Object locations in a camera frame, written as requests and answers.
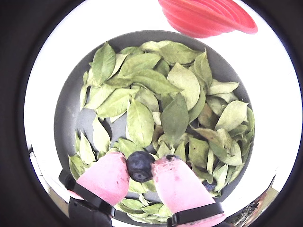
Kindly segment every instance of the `black clamp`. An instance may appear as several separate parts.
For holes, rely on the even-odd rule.
[[[212,203],[173,214],[171,218],[167,219],[167,227],[176,227],[223,213],[224,210],[222,209],[221,203]]]
[[[65,170],[61,171],[59,180],[68,190],[78,194],[97,210],[109,215],[110,217],[115,217],[116,209],[113,206],[78,184]]]

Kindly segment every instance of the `gray bowl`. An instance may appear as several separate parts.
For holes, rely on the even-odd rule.
[[[229,63],[213,49],[196,39],[174,32],[149,30],[121,35],[109,40],[108,43],[115,50],[115,52],[119,52],[128,46],[140,46],[142,43],[147,41],[158,42],[161,40],[172,40],[174,42],[183,43],[193,50],[204,51],[206,48],[209,64],[213,72],[213,78],[222,82],[240,82],[238,88],[234,91],[234,93],[240,99],[243,98],[243,101],[249,103],[249,106],[251,107],[247,91],[239,76],[229,65]],[[66,171],[69,171],[69,161],[67,155],[73,155],[75,153],[73,147],[75,130],[82,130],[86,134],[89,141],[92,141],[92,121],[95,118],[95,114],[93,110],[89,109],[82,109],[80,111],[79,97],[80,90],[83,85],[83,73],[89,70],[89,62],[92,62],[94,54],[96,50],[100,48],[100,46],[96,47],[94,50],[88,53],[78,63],[78,65],[76,65],[74,70],[67,78],[57,102],[54,116],[54,138],[59,160],[63,169]],[[112,143],[117,141],[119,137],[125,137],[126,114],[116,120],[114,123],[110,123],[109,119],[105,119],[102,124],[109,132]],[[253,146],[250,147],[249,157],[241,173],[232,183],[227,185],[222,190],[221,197],[215,198],[216,202],[222,202],[225,200],[243,177],[243,174],[250,160],[252,147]],[[152,146],[149,146],[147,150],[149,152],[154,151]],[[137,194],[135,193],[128,193],[127,196],[130,198],[137,198]],[[154,202],[160,202],[160,199],[156,193],[149,192],[145,195],[145,198]],[[136,226],[154,226],[154,224],[135,222],[131,220],[125,213],[122,213],[120,211],[117,211],[116,219]]]

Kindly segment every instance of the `dried leaf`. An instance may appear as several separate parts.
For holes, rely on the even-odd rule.
[[[208,129],[214,129],[219,117],[212,111],[207,103],[205,103],[202,112],[198,116],[199,123]]]
[[[178,148],[175,151],[174,155],[178,156],[182,161],[186,162],[185,146],[184,146],[184,142],[183,141],[178,146]]]
[[[150,145],[154,121],[150,110],[142,103],[132,100],[127,110],[127,128],[132,141],[140,147]]]
[[[163,110],[161,124],[171,146],[185,132],[188,125],[188,112],[185,100],[180,93]]]
[[[84,108],[95,110],[114,92],[114,88],[107,84],[101,87],[91,87],[89,91],[89,101]]]
[[[189,159],[194,165],[205,168],[207,167],[209,145],[206,141],[196,138],[189,138]]]
[[[119,138],[118,141],[119,141],[119,150],[124,154],[125,158],[128,158],[132,153],[136,151],[143,150],[142,147],[139,147],[133,142],[123,139],[121,137]]]
[[[227,106],[227,103],[223,99],[214,96],[207,96],[206,102],[212,111],[218,116],[221,116]]]
[[[221,93],[230,93],[239,86],[236,82],[219,82],[213,79],[209,89],[207,90],[208,95],[215,95]]]
[[[158,100],[149,90],[140,88],[135,96],[135,100],[145,105],[151,112],[159,112]]]
[[[146,86],[152,92],[157,94],[167,94],[181,91],[166,80],[163,74],[154,70],[141,70],[134,73],[133,82]]]
[[[225,128],[227,131],[235,129],[246,118],[246,112],[247,103],[241,101],[229,103],[224,109],[214,129],[218,130],[220,128]]]
[[[90,143],[88,139],[85,137],[83,132],[81,132],[80,137],[80,150],[79,150],[80,158],[81,160],[86,163],[87,165],[90,165],[92,162],[95,162],[95,155],[94,152],[90,146]]]
[[[106,81],[112,75],[115,65],[116,53],[108,42],[105,42],[104,45],[96,51],[91,65],[93,85],[99,86],[102,82]]]
[[[122,78],[128,74],[136,71],[150,69],[152,70],[157,62],[160,60],[160,56],[153,53],[142,53],[133,55],[127,58],[124,64],[121,66],[119,77]]]
[[[227,170],[228,170],[228,165],[225,164],[220,169],[218,169],[216,172],[213,173],[213,177],[217,181],[217,185],[214,188],[215,192],[220,191],[224,187],[226,176],[227,176]]]
[[[208,63],[206,49],[205,52],[196,57],[194,69],[196,75],[206,83],[207,87],[210,87],[213,80],[213,74]]]
[[[127,109],[127,101],[130,95],[138,90],[120,88],[116,89],[96,110],[98,117],[115,117],[122,114]]]
[[[167,80],[182,91],[187,110],[192,109],[200,96],[200,85],[197,77],[179,63],[176,63],[167,76]]]

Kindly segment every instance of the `red bowl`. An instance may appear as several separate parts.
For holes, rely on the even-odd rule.
[[[255,34],[251,16],[232,0],[159,0],[169,24],[177,31],[206,38],[234,30]]]

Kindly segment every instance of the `blueberry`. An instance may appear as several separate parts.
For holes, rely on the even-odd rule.
[[[211,191],[213,191],[214,188],[216,187],[217,182],[216,182],[216,180],[214,179],[213,183],[210,184],[210,183],[207,182],[207,180],[205,180],[205,181],[202,182],[202,184],[204,185],[204,187],[205,187],[209,192],[211,192]]]
[[[146,182],[152,179],[151,163],[154,157],[146,151],[132,153],[126,162],[129,176],[136,182]]]

